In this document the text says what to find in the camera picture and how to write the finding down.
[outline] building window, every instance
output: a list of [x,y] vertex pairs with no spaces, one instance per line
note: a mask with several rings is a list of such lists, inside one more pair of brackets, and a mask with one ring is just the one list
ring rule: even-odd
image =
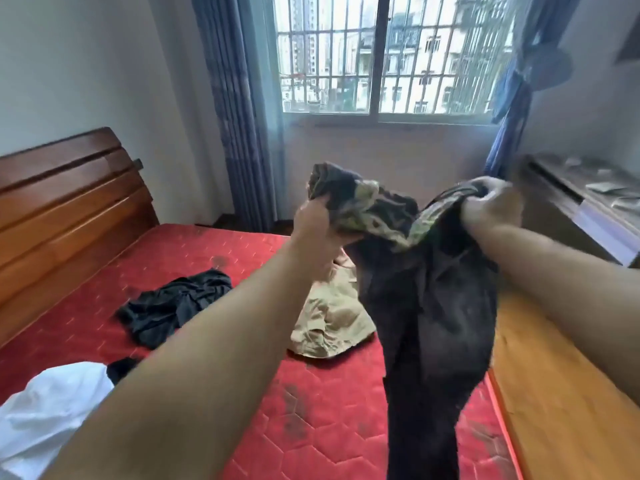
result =
[[438,36],[433,36],[433,37],[429,37],[427,39],[427,44],[424,48],[425,52],[437,52],[440,49],[440,39],[442,37]]
[[[388,7],[387,17],[378,17],[379,5]],[[515,0],[273,0],[283,110],[485,117],[511,58],[517,6]],[[379,18],[385,27],[377,31]],[[384,51],[375,49],[377,32]]]

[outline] curtain fold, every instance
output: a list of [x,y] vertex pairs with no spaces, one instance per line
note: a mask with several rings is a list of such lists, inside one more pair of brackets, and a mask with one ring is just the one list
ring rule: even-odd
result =
[[239,0],[191,0],[220,123],[231,196],[247,229],[268,232],[276,220],[273,156],[252,47],[252,20]]
[[580,0],[518,0],[515,54],[496,91],[493,122],[500,123],[484,174],[505,178],[529,118],[533,92],[571,78],[569,56],[558,48]]

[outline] hand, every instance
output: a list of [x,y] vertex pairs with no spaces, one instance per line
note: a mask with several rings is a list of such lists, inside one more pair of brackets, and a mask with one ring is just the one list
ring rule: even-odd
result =
[[329,195],[307,201],[293,219],[291,247],[315,281],[327,281],[342,247],[362,238],[361,234],[338,233],[331,228],[327,201]]
[[462,204],[462,224],[476,241],[480,233],[497,225],[522,225],[524,204],[512,184],[492,177],[475,178],[473,182],[489,189],[484,197],[469,197]]

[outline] red mattress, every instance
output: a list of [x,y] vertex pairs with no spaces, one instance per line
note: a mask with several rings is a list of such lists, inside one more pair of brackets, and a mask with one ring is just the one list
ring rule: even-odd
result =
[[[212,266],[236,285],[286,237],[161,225],[0,349],[0,404],[48,367],[146,355],[113,313],[140,291]],[[287,356],[225,480],[377,480],[387,468],[384,363],[376,338],[329,361]],[[516,480],[488,379],[458,423],[462,480]]]

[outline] wooden headboard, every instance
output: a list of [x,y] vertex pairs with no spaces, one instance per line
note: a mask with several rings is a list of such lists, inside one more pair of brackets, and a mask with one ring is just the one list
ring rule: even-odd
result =
[[0,346],[157,224],[110,128],[0,157]]

